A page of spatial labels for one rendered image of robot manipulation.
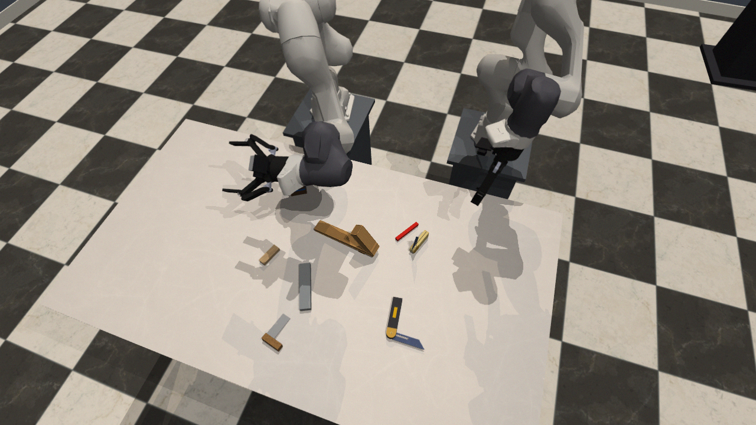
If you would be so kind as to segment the black sliding bevel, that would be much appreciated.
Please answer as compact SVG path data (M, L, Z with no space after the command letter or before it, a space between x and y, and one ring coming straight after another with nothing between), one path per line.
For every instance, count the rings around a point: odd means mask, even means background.
M415 347L418 347L419 349L424 349L423 345L421 344L421 342L419 342L418 339L397 333L397 326L399 325L399 315L400 315L401 305L402 305L402 298L393 297L392 307L390 310L390 316L389 316L389 322L388 322L388 328L386 331L387 337L389 339L393 339L394 341L402 342L403 344L413 345ZM408 337L408 340L402 337L395 336L396 334L400 336Z

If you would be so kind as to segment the brown wooden v-shaped frame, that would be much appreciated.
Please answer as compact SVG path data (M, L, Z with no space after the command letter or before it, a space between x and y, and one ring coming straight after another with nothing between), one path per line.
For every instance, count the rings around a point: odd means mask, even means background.
M374 257L380 245L374 240L363 225L356 225L351 233L319 220L314 231L333 240L348 245L362 253Z

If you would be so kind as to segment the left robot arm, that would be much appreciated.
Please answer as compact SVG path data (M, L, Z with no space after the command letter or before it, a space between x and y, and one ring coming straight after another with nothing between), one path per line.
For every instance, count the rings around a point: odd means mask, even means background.
M489 103L470 136L478 155L497 155L494 148L526 149L550 115L569 116L581 104L584 23L576 2L522 0L510 33L522 59L488 54L480 60L476 74ZM546 34L562 49L561 76L546 64Z

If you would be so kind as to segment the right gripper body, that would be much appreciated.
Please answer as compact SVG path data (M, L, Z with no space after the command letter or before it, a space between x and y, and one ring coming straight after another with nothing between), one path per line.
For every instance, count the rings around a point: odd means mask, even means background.
M269 166L269 172L263 176L262 178L266 182L272 181L278 181L276 177L281 172L282 168L285 166L288 156L275 156L275 155L268 155L270 166Z

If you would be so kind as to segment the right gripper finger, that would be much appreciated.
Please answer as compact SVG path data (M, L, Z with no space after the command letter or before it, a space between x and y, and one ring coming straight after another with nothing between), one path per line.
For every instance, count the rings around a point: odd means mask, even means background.
M229 142L231 145L239 146L239 147L251 147L254 152L256 152L257 155L261 155L264 157L267 157L262 150L257 146L257 143L261 143L263 147L268 148L268 152L270 152L272 155L276 154L276 151L278 151L278 148L273 145L268 145L268 143L263 142L260 138L254 136L253 134L249 135L249 138L246 138L244 142Z
M256 188L264 183L265 180L263 178L256 178L249 185L247 185L243 190L232 190L232 189L222 189L224 192L232 192L237 193L239 197L241 197L242 201L251 201L252 199L265 194L266 192L273 192L272 189L272 181L267 182L266 185L263 185L261 188L256 190ZM255 191L253 191L255 190Z

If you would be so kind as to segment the red rectangular bar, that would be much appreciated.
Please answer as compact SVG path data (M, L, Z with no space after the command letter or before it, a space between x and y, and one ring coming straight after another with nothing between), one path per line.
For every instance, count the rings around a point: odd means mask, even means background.
M397 235L397 237L395 237L395 240L399 241L399 240L400 240L401 238L403 238L403 237L404 237L405 235L407 235L408 233L410 233L410 232L411 232L411 231L412 231L412 230L413 230L414 228L416 228L416 227L417 227L418 225L419 225L419 224L418 224L418 222L416 221L416 222L415 222L415 223L414 223L414 224L413 224L412 226L410 226L409 228L407 228L407 230L404 230L404 232L402 232L402 233L400 233L399 235Z

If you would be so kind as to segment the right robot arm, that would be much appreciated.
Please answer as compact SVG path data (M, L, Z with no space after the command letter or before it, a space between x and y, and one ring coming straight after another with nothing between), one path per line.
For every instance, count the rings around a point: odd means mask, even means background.
M337 0L259 2L263 25L280 35L287 68L314 92L310 112L315 122L302 133L304 155L289 156L276 177L283 195L310 185L342 186L351 177L352 161L346 154L354 133L347 121L356 98L338 86L337 72L330 66L348 64L352 44L327 23L335 12Z

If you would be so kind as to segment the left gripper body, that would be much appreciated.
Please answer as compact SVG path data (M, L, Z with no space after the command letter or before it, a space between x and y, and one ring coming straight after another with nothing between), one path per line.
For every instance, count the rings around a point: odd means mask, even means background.
M495 153L497 154L497 159L495 161L494 166L497 165L498 162L501 162L501 165L499 168L503 166L505 161L516 161L518 157L520 157L522 151L524 149L514 149L514 148L494 148Z

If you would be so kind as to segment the small brown wooden block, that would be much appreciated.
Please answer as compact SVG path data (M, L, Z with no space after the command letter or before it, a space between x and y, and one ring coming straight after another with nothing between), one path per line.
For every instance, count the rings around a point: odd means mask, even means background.
M260 263L266 265L273 257L275 257L276 253L280 252L280 248L276 245L273 245L272 248L266 252L261 259L259 259Z

